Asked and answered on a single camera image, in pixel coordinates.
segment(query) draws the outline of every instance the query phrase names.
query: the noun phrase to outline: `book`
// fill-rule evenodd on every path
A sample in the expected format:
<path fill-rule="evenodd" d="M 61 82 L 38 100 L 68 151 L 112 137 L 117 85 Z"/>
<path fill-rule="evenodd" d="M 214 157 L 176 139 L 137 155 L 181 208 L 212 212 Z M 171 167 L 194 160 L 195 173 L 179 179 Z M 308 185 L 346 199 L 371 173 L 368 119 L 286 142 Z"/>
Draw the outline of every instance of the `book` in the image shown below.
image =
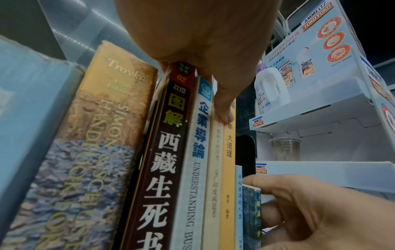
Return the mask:
<path fill-rule="evenodd" d="M 243 250 L 243 168 L 236 165 L 235 246 Z"/>
<path fill-rule="evenodd" d="M 260 218 L 260 188 L 243 184 L 243 242 L 244 250 L 262 246 Z"/>
<path fill-rule="evenodd" d="M 103 42 L 1 249 L 108 249 L 157 69 Z"/>
<path fill-rule="evenodd" d="M 178 62 L 163 76 L 121 249 L 169 249 L 194 74 L 194 66 Z"/>
<path fill-rule="evenodd" d="M 85 70 L 0 36 L 0 242 Z"/>
<path fill-rule="evenodd" d="M 213 87 L 196 78 L 170 248 L 200 250 Z"/>
<path fill-rule="evenodd" d="M 236 117 L 236 100 L 230 111 Z M 225 124 L 223 130 L 219 250 L 235 249 L 235 124 L 235 121 Z"/>
<path fill-rule="evenodd" d="M 223 122 L 211 108 L 209 158 L 204 200 L 202 249 L 218 250 L 221 208 Z"/>

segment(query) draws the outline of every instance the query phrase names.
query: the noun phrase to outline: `clear plastic cup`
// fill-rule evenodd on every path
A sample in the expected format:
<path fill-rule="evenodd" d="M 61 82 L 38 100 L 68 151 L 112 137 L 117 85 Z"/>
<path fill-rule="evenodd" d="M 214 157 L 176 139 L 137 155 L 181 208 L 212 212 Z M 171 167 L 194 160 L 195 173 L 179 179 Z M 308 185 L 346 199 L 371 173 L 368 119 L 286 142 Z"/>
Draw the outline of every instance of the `clear plastic cup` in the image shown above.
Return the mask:
<path fill-rule="evenodd" d="M 272 144 L 275 161 L 300 161 L 300 140 L 293 138 L 273 138 Z"/>

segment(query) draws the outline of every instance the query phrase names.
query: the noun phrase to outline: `purple bottle cap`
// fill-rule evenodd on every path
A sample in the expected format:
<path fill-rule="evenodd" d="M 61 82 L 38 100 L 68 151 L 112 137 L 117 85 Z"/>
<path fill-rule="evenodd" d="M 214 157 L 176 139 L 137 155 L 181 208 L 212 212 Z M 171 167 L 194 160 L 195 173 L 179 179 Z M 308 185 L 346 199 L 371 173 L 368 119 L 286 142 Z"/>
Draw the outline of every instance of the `purple bottle cap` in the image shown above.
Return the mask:
<path fill-rule="evenodd" d="M 269 67 L 267 67 L 264 63 L 260 63 L 260 64 L 258 64 L 258 67 L 256 68 L 256 73 L 258 74 L 259 72 L 264 71 L 267 68 L 269 68 Z"/>

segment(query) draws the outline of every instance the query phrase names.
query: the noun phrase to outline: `fingernail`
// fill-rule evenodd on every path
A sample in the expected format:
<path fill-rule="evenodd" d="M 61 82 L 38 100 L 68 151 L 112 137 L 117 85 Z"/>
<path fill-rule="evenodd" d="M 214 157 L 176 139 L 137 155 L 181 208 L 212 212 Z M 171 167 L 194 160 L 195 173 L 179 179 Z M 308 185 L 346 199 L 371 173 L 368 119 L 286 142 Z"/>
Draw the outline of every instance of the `fingernail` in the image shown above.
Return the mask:
<path fill-rule="evenodd" d="M 234 120 L 233 114 L 232 114 L 232 112 L 229 112 L 229 114 L 228 114 L 228 123 L 232 122 L 233 120 Z"/>

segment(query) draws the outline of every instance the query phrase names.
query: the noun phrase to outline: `yellow book spine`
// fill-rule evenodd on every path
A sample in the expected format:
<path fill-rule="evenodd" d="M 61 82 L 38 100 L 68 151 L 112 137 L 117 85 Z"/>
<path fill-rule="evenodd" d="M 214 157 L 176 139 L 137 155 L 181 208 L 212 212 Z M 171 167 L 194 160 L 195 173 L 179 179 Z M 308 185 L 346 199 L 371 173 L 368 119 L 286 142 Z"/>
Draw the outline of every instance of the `yellow book spine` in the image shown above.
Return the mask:
<path fill-rule="evenodd" d="M 210 123 L 210 147 L 207 163 L 206 197 L 204 199 L 202 249 L 218 250 L 224 126 L 223 122 L 215 113 L 214 106 L 211 110 Z"/>
<path fill-rule="evenodd" d="M 236 118 L 236 100 L 230 111 Z M 224 125 L 219 250 L 235 249 L 236 121 Z"/>

